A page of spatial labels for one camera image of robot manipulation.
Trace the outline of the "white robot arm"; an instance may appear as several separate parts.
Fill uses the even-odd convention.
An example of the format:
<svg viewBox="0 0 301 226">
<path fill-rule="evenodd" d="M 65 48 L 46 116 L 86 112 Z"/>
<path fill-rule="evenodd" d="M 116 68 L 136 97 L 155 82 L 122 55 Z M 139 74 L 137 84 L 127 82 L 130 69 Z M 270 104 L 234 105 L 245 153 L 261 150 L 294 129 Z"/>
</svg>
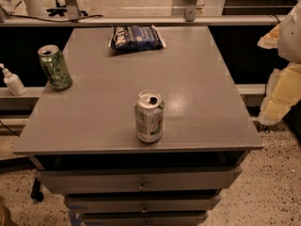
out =
<svg viewBox="0 0 301 226">
<path fill-rule="evenodd" d="M 301 100 L 301 2 L 260 38 L 258 46 L 277 49 L 278 56 L 289 62 L 285 69 L 272 71 L 261 103 L 258 122 L 274 125 Z"/>
</svg>

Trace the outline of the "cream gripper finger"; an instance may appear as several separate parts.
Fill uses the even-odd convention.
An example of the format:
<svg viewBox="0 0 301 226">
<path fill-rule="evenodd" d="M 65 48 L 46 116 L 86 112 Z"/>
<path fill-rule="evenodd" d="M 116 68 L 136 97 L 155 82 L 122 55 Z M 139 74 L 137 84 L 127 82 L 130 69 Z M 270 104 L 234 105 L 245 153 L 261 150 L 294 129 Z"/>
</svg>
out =
<svg viewBox="0 0 301 226">
<path fill-rule="evenodd" d="M 300 100 L 301 64 L 290 62 L 283 70 L 274 69 L 261 103 L 258 122 L 263 125 L 280 122 Z"/>
<path fill-rule="evenodd" d="M 281 24 L 277 24 L 267 34 L 261 37 L 257 45 L 264 49 L 277 49 L 277 41 L 279 37 L 279 29 Z"/>
</svg>

